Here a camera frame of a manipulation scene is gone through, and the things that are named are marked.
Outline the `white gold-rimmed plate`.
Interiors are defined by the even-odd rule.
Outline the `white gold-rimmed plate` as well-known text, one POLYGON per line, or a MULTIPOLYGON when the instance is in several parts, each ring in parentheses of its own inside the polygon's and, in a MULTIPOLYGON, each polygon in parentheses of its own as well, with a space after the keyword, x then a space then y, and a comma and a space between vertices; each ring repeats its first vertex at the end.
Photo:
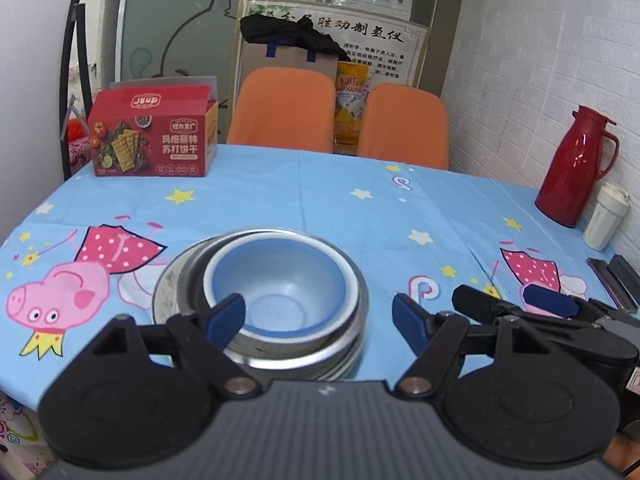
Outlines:
POLYGON ((168 263, 160 274, 152 296, 152 321, 154 324, 165 324, 168 318, 180 313, 178 305, 178 281, 186 262, 200 249, 206 248, 218 240, 218 236, 206 238, 186 248, 168 263))

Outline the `stainless steel bowl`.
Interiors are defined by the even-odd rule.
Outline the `stainless steel bowl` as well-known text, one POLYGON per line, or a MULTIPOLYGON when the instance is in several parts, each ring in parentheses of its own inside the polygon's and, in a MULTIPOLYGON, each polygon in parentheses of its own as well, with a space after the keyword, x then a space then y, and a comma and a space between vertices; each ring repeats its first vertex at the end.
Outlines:
POLYGON ((326 240, 269 228, 218 236, 180 273, 180 313, 212 308, 234 292, 245 301, 245 321, 226 353, 258 382, 335 380, 358 361, 367 284, 326 240))

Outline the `black rectangular case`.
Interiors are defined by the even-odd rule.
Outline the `black rectangular case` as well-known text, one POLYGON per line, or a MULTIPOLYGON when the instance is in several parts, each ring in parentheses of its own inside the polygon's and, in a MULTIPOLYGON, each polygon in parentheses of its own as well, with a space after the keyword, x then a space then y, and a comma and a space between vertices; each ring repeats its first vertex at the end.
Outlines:
POLYGON ((614 255, 606 266, 606 270, 622 286, 624 292, 631 300, 634 311, 639 310, 640 282, 639 274, 622 255, 614 255))

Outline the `white tumbler cup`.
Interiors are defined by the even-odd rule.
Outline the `white tumbler cup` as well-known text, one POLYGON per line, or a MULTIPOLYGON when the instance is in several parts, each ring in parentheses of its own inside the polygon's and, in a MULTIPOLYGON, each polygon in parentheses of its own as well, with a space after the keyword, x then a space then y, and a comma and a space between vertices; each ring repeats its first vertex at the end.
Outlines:
POLYGON ((630 197, 624 190, 611 183, 602 185, 597 195, 596 206, 582 232, 584 242, 597 252, 604 249, 629 208, 630 197))

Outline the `red thermos jug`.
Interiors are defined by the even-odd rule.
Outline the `red thermos jug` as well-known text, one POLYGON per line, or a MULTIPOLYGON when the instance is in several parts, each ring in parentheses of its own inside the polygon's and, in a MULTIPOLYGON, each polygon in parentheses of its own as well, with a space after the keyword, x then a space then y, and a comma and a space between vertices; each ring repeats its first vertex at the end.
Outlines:
POLYGON ((572 113, 574 122, 556 149, 535 200, 536 207, 561 226, 573 229, 594 184, 614 166, 620 140, 608 132, 614 120, 588 106, 572 113))

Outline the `blue cartoon tablecloth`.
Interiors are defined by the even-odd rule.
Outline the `blue cartoon tablecloth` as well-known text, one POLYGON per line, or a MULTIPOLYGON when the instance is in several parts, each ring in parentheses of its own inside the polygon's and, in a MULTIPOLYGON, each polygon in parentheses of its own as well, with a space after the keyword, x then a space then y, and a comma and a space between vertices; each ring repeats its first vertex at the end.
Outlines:
POLYGON ((99 178, 91 168, 65 182, 6 238, 1 293, 40 283, 78 258, 98 258, 96 238, 130 235, 136 260, 110 250, 108 295, 85 321, 42 310, 34 324, 1 319, 1 388, 28 408, 115 315, 151 321, 160 272, 206 238, 250 228, 303 231, 346 252, 369 289, 359 379, 397 380, 412 354, 394 329, 390 303, 404 292, 432 311, 474 286, 520 302, 526 283, 604 299, 593 257, 576 230, 535 207, 535 191, 400 162, 225 146, 202 178, 99 178), (46 323, 58 332, 39 342, 46 323))

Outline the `right orange chair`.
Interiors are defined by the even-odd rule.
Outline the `right orange chair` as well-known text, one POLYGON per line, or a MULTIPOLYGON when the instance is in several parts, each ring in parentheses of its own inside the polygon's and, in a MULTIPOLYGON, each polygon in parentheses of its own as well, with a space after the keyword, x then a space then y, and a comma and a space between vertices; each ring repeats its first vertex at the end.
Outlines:
POLYGON ((363 110, 357 156, 447 170, 446 106, 430 92, 378 84, 363 110))

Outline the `orange chair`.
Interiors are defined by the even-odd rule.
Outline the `orange chair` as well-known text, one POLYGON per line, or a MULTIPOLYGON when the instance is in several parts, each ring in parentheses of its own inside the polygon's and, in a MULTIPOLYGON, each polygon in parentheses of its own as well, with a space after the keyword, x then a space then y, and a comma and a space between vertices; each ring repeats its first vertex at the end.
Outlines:
POLYGON ((334 82, 328 76, 299 68, 258 68, 242 84, 227 142, 330 154, 334 110, 334 82))
POLYGON ((378 84, 363 110, 357 156, 447 170, 446 106, 430 92, 378 84))

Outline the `red cracker box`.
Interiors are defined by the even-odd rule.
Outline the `red cracker box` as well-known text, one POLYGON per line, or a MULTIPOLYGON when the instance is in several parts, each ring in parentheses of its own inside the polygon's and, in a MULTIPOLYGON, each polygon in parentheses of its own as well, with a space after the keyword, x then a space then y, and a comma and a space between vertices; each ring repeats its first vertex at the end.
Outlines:
POLYGON ((121 81, 98 92, 89 141, 98 177, 204 177, 217 153, 214 76, 121 81))

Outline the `left orange chair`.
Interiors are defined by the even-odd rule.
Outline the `left orange chair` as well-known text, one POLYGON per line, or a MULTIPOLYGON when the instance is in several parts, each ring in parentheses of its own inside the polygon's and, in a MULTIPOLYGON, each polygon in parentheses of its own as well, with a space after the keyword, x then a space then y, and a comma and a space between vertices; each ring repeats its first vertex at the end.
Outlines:
POLYGON ((334 110, 334 82, 328 76, 299 68, 258 68, 242 84, 227 142, 330 154, 334 110))

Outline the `yellow snack bag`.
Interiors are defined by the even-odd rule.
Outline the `yellow snack bag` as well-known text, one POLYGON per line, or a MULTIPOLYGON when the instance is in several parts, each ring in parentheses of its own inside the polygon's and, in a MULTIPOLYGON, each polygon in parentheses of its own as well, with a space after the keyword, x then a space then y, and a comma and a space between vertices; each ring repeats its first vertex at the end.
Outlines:
POLYGON ((357 154, 369 80, 369 66, 366 64, 343 61, 337 63, 333 127, 335 153, 357 154))

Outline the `white poster board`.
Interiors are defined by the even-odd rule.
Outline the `white poster board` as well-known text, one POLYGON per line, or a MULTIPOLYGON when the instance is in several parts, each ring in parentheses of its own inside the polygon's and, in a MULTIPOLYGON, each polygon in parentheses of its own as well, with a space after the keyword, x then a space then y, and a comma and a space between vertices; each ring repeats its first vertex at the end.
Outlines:
POLYGON ((240 15, 271 16, 296 22, 306 16, 330 35, 352 62, 369 67, 372 87, 382 82, 416 88, 420 84, 431 29, 382 14, 291 0, 241 0, 240 15))

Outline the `brown cardboard box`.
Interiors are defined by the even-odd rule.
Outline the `brown cardboard box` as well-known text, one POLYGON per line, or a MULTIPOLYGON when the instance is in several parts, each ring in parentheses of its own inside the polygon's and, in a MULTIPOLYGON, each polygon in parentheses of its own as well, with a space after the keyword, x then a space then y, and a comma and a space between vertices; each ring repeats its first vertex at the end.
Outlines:
POLYGON ((291 46, 270 46, 269 44, 244 44, 241 55, 240 79, 254 70, 264 67, 298 68, 326 75, 335 80, 338 58, 291 46))

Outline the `black cloth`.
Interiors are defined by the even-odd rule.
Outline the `black cloth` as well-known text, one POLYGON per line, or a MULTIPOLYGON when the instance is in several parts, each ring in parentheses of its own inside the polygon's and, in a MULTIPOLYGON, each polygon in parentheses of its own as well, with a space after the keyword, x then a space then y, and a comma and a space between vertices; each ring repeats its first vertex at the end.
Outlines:
POLYGON ((247 44, 269 47, 296 47, 314 53, 336 56, 341 62, 350 62, 347 52, 329 35, 314 29, 310 18, 297 22, 250 14, 241 18, 240 31, 247 44))

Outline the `black metal rack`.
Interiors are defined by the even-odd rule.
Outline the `black metal rack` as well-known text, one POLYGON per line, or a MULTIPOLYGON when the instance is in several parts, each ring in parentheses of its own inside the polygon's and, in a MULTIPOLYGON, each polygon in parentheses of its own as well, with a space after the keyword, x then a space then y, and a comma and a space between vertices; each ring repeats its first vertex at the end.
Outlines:
POLYGON ((64 180, 72 176, 70 132, 81 128, 84 136, 90 136, 87 119, 92 104, 86 5, 81 0, 70 0, 63 34, 60 78, 58 78, 58 122, 60 123, 58 142, 60 142, 64 180))

